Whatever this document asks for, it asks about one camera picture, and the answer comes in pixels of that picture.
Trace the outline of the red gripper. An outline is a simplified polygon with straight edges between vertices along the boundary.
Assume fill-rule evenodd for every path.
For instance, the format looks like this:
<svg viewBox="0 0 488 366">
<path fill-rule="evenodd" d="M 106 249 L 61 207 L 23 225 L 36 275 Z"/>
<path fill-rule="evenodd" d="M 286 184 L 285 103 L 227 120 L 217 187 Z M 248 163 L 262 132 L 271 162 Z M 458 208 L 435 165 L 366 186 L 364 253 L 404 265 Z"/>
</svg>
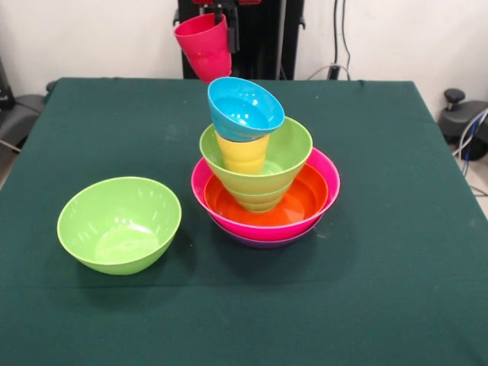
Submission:
<svg viewBox="0 0 488 366">
<path fill-rule="evenodd" d="M 227 3 L 226 9 L 226 21 L 228 25 L 228 47 L 231 53 L 239 52 L 239 16 L 238 16 L 238 4 L 239 5 L 259 5 L 262 0 L 193 0 L 196 5 L 213 5 L 214 23 L 219 24 L 223 20 L 223 4 L 224 2 L 236 2 Z"/>
</svg>

